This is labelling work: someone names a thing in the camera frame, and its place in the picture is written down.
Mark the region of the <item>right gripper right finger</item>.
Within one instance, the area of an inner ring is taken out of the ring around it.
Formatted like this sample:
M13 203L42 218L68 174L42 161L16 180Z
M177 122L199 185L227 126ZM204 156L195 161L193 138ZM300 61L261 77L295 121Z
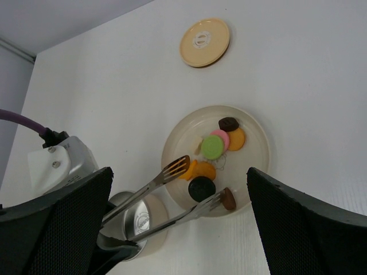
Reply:
M366 274L366 216L254 167L247 187L271 274Z

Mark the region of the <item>pink round food piece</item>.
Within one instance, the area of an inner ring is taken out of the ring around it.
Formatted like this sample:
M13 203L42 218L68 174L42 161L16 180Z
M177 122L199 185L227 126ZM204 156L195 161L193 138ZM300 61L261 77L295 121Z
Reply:
M227 134L227 132L225 132L221 129L216 129L213 132L211 132L210 134L219 136L224 142L224 152L227 151L227 149L229 147L229 144L230 144L230 138L229 138L229 135Z

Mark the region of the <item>green round food piece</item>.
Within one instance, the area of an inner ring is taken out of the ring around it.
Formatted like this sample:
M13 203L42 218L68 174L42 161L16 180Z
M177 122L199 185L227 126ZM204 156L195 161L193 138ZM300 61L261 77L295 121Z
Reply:
M224 141L217 135L207 136L201 144L201 153L209 160L218 159L224 152Z

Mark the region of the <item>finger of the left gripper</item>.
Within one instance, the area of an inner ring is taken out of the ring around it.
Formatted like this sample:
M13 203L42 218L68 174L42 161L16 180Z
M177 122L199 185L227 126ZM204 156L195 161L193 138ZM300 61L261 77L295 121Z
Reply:
M107 274L118 263L139 252L137 243L99 233L91 258L91 274Z

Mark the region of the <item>metal tongs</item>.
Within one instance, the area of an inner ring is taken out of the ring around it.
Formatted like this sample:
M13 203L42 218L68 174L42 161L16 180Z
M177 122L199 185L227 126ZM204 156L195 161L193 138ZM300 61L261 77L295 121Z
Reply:
M140 243L143 242L171 227L180 225L187 221L197 219L201 216L207 215L210 211L221 205L221 196L224 192L223 190L217 191L216 193L202 202L197 202L196 205L193 204L193 199L189 198L189 192L187 191L184 195L178 195L173 192L173 186L175 181L179 176L184 174L191 164L190 156L184 155L162 169L162 171L147 185L143 186L137 192L133 193L132 196L128 197L125 201L115 206L111 211L109 211L102 219L101 228L111 220L113 220L120 213L128 210L137 202L143 200L147 195L151 194L155 190L165 187L167 192L170 194L172 200L174 200L177 205L186 211L164 223L144 232L138 234L134 237L127 239L128 241Z

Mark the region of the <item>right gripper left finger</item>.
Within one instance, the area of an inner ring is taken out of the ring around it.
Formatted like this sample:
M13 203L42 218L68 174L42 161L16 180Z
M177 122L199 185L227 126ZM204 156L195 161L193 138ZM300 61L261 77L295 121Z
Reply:
M111 191L105 167L1 210L1 274L87 274Z

